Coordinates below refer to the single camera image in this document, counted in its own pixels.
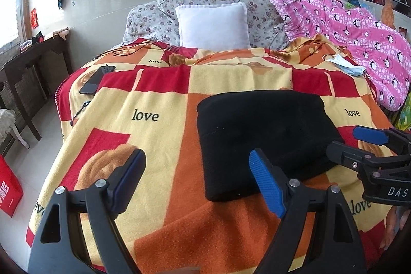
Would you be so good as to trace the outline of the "right hand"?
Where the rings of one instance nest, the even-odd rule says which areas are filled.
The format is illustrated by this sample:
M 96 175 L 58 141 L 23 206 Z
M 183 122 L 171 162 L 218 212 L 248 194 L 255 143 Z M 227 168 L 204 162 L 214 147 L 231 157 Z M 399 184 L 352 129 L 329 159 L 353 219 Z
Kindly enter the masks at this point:
M 385 230 L 383 233 L 380 249 L 388 249 L 395 235 L 403 229 L 410 215 L 410 209 L 400 206 L 392 206 L 385 219 Z

